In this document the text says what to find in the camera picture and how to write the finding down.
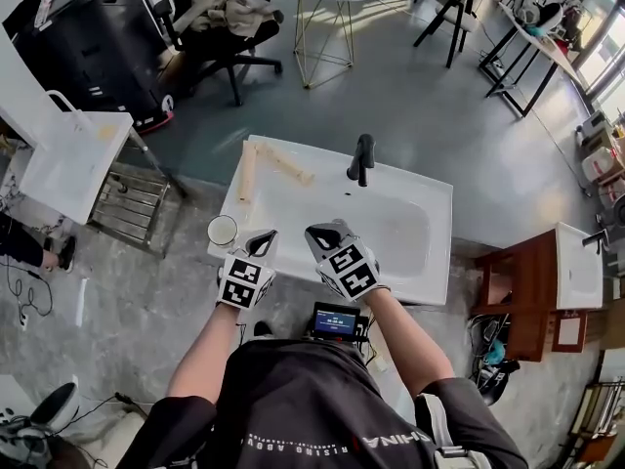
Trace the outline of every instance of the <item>white chair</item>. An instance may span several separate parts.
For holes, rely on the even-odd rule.
[[[447,57],[447,67],[451,67],[454,54],[456,52],[456,42],[458,41],[458,34],[462,28],[462,37],[460,38],[460,47],[458,52],[462,52],[465,45],[465,39],[468,32],[478,29],[478,20],[472,14],[473,0],[437,0],[442,9],[438,12],[437,16],[428,24],[428,27],[419,35],[419,38],[413,44],[413,47],[418,47],[426,36],[434,33],[443,21],[448,21],[454,24],[453,37],[451,38],[451,47],[449,48],[449,56]]]

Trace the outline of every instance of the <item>office chair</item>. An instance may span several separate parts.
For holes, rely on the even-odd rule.
[[[153,10],[165,26],[176,50],[185,51],[187,59],[190,61],[189,70],[183,80],[190,91],[194,85],[207,76],[225,68],[228,71],[234,94],[234,103],[237,106],[242,106],[243,102],[234,76],[236,64],[272,65],[277,74],[282,72],[282,63],[278,60],[240,55],[241,52],[253,50],[258,44],[276,35],[279,32],[277,22],[263,22],[256,35],[247,39],[230,33],[226,27],[208,28],[202,32],[187,28],[179,36],[174,30],[173,22],[190,8],[191,1],[174,0],[174,4],[176,5],[176,13],[173,19],[171,18],[172,7],[169,0],[159,1],[154,5]]]
[[[448,21],[454,24],[453,36],[451,38],[451,47],[449,48],[449,55],[447,57],[447,67],[451,67],[454,54],[456,52],[456,42],[458,41],[458,34],[462,28],[462,38],[460,39],[460,47],[458,52],[462,52],[465,45],[465,39],[467,32],[475,31],[478,28],[478,20],[471,12],[473,7],[473,0],[437,0],[442,9],[438,12],[437,16],[428,24],[423,33],[416,39],[413,47],[418,47],[426,36],[433,34],[443,21]]]

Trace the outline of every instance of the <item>wire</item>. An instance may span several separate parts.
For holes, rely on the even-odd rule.
[[[376,358],[378,358],[378,352],[375,350],[375,348],[373,347],[373,344],[371,344],[370,340],[367,340],[367,343],[369,344],[369,348],[371,349],[371,351],[373,352],[373,356],[371,356],[371,358],[369,358],[366,363],[364,364],[365,366],[369,366],[369,364],[371,362],[373,362]]]
[[[79,420],[82,420],[83,418],[85,418],[87,415],[91,415],[94,411],[96,411],[98,408],[100,408],[102,405],[106,405],[108,402],[110,402],[111,400],[114,400],[115,398],[117,398],[117,395],[113,395],[110,398],[108,398],[107,400],[104,400],[103,402],[100,402],[100,404],[98,406],[96,406],[95,408],[89,410],[87,413],[84,413],[82,415],[80,415],[79,417],[76,417],[75,419],[73,419],[71,422],[69,422],[65,427],[61,428],[60,431],[57,431],[54,436],[58,436],[60,433],[62,433],[65,429],[67,429],[71,424],[75,424],[76,422],[78,422]]]
[[[5,260],[7,261],[6,264],[0,262],[0,266],[6,266],[7,268],[7,285],[9,286],[9,290],[11,291],[11,293],[13,295],[15,295],[16,299],[18,300],[18,307],[20,310],[20,321],[22,321],[25,316],[23,313],[23,310],[25,308],[34,308],[34,310],[37,312],[37,314],[42,317],[45,318],[47,317],[50,313],[52,313],[52,310],[54,308],[54,298],[52,296],[52,289],[50,288],[50,283],[48,283],[48,281],[46,281],[44,278],[42,278],[41,276],[39,276],[38,274],[36,274],[35,272],[31,271],[31,270],[27,270],[24,268],[21,268],[19,266],[13,266],[11,264],[11,262],[9,261],[9,256],[5,255]],[[35,299],[35,290],[32,286],[28,287],[28,291],[27,293],[27,300],[28,303],[27,304],[22,304],[20,301],[20,296],[22,294],[22,290],[23,290],[23,284],[21,281],[21,278],[18,278],[15,282],[15,289],[11,286],[11,278],[9,276],[9,270],[10,269],[14,269],[14,270],[18,270],[18,271],[23,271],[25,273],[28,273],[31,277],[38,279],[39,281],[42,281],[45,285],[46,288],[48,289],[48,295],[50,296],[50,308],[47,311],[41,311],[41,309],[36,306],[34,304],[34,299]]]
[[[237,323],[238,326],[238,347],[240,348],[243,345],[243,336],[245,335],[245,330],[247,329],[247,323]]]
[[[88,397],[82,396],[82,395],[80,395],[80,398],[82,398],[83,400],[87,400],[88,402],[94,402],[94,403],[102,403],[103,402],[103,400],[96,400],[94,398],[88,398]],[[145,406],[154,406],[154,405],[156,405],[155,402],[152,402],[152,403],[150,403],[150,402],[135,402],[133,400],[130,400],[130,402],[132,402],[134,405],[145,405]],[[128,403],[127,402],[115,401],[115,402],[106,402],[106,404],[107,405],[127,405]]]
[[[71,445],[74,448],[79,449],[80,451],[82,451],[83,453],[85,453],[94,463],[94,465],[92,466],[92,469],[95,469],[96,466],[100,466],[103,467],[104,469],[108,468],[108,464],[106,463],[105,460],[101,459],[101,458],[96,458],[95,456],[93,456],[91,453],[89,453],[89,451],[87,451],[86,449],[84,449],[83,447],[80,447],[79,445],[75,445],[74,443],[69,442],[68,440],[65,440],[65,442],[69,445]]]

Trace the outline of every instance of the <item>black faucet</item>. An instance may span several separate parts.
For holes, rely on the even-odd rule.
[[[358,179],[358,185],[361,188],[367,186],[367,168],[375,166],[375,157],[373,149],[375,148],[375,139],[370,134],[362,134],[358,138],[358,144],[355,147],[354,159],[352,165],[348,169],[348,177],[355,181]]]
[[[607,250],[609,248],[609,238],[607,237],[607,230],[601,230],[598,233],[591,234],[588,237],[582,239],[582,245],[590,245],[591,243],[597,242],[597,255],[599,255],[602,251],[601,244],[604,244],[604,248]]]

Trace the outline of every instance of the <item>shoe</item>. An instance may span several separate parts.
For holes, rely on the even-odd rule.
[[[257,321],[254,325],[254,337],[273,336],[270,326],[264,321]]]
[[[74,267],[74,253],[76,252],[76,236],[70,236],[65,242],[59,254],[59,267],[62,270],[71,272]]]

